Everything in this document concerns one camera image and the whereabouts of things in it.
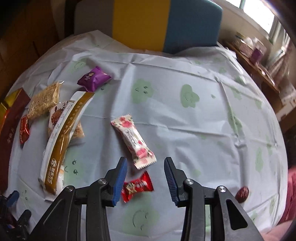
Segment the small red candy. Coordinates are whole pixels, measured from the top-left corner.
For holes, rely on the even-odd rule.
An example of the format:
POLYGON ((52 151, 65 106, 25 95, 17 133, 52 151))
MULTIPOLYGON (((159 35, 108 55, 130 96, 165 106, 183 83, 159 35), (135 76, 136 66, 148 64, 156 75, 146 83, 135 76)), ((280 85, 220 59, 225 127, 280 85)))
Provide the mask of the small red candy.
POLYGON ((121 190, 121 196, 125 203, 129 202, 133 196, 141 192, 152 192, 154 187, 151 181, 151 178, 147 171, 136 180, 130 182, 125 182, 121 190))

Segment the floral white candy bar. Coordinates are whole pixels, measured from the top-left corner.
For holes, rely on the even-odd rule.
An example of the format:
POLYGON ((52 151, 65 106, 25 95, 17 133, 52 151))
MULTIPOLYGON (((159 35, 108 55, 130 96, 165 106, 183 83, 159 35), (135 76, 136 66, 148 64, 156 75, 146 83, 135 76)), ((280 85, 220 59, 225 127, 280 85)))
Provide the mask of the floral white candy bar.
POLYGON ((156 156, 136 129, 131 114, 115 118, 111 121, 111 125, 121 134, 123 141, 132 154, 133 164, 138 170, 157 161, 156 156))

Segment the long brown white snack pack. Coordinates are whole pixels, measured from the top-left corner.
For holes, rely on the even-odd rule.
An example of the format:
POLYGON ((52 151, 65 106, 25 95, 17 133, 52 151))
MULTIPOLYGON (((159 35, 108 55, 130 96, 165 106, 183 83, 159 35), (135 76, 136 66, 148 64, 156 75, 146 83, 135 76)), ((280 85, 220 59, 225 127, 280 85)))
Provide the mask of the long brown white snack pack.
POLYGON ((39 175, 39 182, 47 201, 53 201, 63 189, 64 169, 61 166, 75 128, 93 96, 93 92, 75 92, 49 137, 39 175))

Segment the red snack bar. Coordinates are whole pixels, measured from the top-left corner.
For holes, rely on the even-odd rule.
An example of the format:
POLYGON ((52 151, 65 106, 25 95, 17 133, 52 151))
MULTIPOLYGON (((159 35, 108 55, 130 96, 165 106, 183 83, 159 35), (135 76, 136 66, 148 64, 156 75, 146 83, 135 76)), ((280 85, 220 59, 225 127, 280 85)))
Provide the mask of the red snack bar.
POLYGON ((27 115, 21 117, 20 121, 20 143, 24 144, 30 136, 30 128, 27 115))

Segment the purple candy wrapper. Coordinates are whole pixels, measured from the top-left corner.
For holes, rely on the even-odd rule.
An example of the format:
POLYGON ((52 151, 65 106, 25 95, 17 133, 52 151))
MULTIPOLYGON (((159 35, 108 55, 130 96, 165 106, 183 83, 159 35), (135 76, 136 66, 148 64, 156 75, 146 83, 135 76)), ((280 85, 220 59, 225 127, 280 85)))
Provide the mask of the purple candy wrapper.
POLYGON ((111 80, 111 76, 105 73, 100 67, 96 66, 83 75, 77 81, 77 84, 88 92, 95 92, 97 88, 101 87, 109 80, 111 80))

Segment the red date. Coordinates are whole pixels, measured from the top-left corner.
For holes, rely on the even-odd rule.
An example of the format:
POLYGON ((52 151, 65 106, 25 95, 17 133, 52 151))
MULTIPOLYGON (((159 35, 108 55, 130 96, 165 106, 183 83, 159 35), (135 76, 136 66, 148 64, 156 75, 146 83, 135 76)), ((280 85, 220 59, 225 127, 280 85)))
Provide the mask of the red date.
POLYGON ((247 200, 248 196, 249 196, 249 188, 247 186, 243 186, 236 193, 235 199, 238 201, 238 203, 243 203, 247 200))

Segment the white green-print tablecloth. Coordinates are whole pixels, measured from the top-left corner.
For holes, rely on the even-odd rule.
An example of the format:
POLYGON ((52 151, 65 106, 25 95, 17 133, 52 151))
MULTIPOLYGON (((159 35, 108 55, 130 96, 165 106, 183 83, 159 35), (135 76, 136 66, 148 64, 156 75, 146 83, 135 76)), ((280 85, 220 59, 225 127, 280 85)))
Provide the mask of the white green-print tablecloth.
POLYGON ((64 185, 83 187, 102 178, 130 152, 111 121, 130 114, 157 161, 147 167, 153 192, 118 202, 107 211, 112 240, 179 240, 185 211, 171 200, 164 159, 203 186, 224 185, 232 194, 248 187, 243 208, 268 232, 285 210, 287 154, 280 125, 264 94, 220 47, 190 48, 175 55, 126 47, 100 31, 55 45, 15 82, 34 96, 62 82, 59 101, 79 90, 94 67, 111 80, 81 118, 85 137, 65 156, 64 185))

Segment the gold tin box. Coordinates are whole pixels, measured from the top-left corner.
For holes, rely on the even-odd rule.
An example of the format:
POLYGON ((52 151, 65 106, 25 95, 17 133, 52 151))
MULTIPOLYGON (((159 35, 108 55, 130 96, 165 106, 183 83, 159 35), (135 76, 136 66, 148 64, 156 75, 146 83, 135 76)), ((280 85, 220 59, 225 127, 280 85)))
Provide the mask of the gold tin box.
POLYGON ((1 101, 1 138, 0 138, 0 186, 1 193, 8 188, 9 162, 16 128, 30 97, 23 88, 7 95, 1 101))

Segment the rice cracker block pack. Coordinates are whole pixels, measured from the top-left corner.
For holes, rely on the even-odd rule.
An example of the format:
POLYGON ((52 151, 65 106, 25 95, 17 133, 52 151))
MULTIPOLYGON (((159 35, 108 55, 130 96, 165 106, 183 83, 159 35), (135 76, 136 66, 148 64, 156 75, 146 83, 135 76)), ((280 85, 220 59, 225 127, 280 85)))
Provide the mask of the rice cracker block pack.
POLYGON ((33 96, 27 114, 29 120, 33 121, 46 114, 58 103, 62 84, 63 81, 55 82, 33 96))

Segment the wooden side shelf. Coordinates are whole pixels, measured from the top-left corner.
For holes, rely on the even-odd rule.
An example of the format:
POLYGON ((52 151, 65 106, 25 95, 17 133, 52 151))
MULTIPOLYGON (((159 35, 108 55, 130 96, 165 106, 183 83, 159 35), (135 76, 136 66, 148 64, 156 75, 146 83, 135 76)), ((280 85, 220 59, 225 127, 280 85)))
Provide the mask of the wooden side shelf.
POLYGON ((294 86, 286 77, 280 84, 276 84, 260 60, 252 62, 251 56, 255 49, 250 48, 240 38, 223 40, 223 45, 236 53, 238 62, 261 89, 278 121, 284 120, 295 109, 294 86))

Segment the grey yellow blue chair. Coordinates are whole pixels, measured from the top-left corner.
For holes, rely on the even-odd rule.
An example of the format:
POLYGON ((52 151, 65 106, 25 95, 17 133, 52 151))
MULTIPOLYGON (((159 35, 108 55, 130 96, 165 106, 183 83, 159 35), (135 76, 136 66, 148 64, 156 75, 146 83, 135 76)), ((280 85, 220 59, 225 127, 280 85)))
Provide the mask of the grey yellow blue chair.
POLYGON ((176 54, 216 46, 222 13, 213 1, 66 1, 65 36, 99 30, 132 49, 176 54))

